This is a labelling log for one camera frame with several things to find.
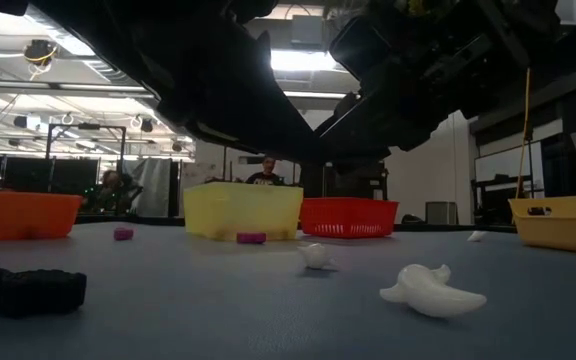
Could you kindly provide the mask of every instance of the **black shirt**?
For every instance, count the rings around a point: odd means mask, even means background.
[[[284,182],[281,178],[275,174],[266,175],[263,172],[258,172],[252,174],[248,180],[246,180],[246,184],[255,184],[255,185],[284,185]]]

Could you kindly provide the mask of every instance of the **basket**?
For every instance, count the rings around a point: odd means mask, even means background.
[[[237,233],[265,233],[266,240],[297,236],[303,190],[214,182],[184,190],[186,231],[236,241]]]
[[[357,198],[304,199],[301,227],[309,235],[358,239],[392,234],[399,203]]]
[[[0,240],[65,238],[80,196],[0,191]]]
[[[510,207],[525,244],[576,251],[576,196],[510,200]]]

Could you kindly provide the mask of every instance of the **gray table surface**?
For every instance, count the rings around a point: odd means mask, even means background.
[[[61,241],[0,242],[0,266],[88,275],[66,316],[0,318],[0,359],[576,359],[576,254],[515,235],[400,233],[328,245],[338,271],[304,269],[298,242],[217,243],[181,227],[78,225]],[[450,320],[383,301],[405,265],[447,264],[488,297]]]

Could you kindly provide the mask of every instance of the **yellow tray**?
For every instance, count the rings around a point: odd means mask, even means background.
[[[576,196],[510,200],[521,240],[576,251]]]
[[[267,240],[294,240],[303,189],[210,183],[184,190],[186,231],[236,241],[237,233],[266,233]]]

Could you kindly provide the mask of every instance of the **person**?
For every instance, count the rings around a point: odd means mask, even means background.
[[[137,187],[130,175],[107,170],[101,177],[101,186],[86,191],[83,209],[97,213],[117,207],[119,213],[125,213],[132,205],[129,192]]]
[[[246,184],[255,185],[284,185],[283,180],[277,174],[273,173],[275,170],[275,159],[270,156],[264,156],[264,161],[261,163],[264,171],[252,174]]]

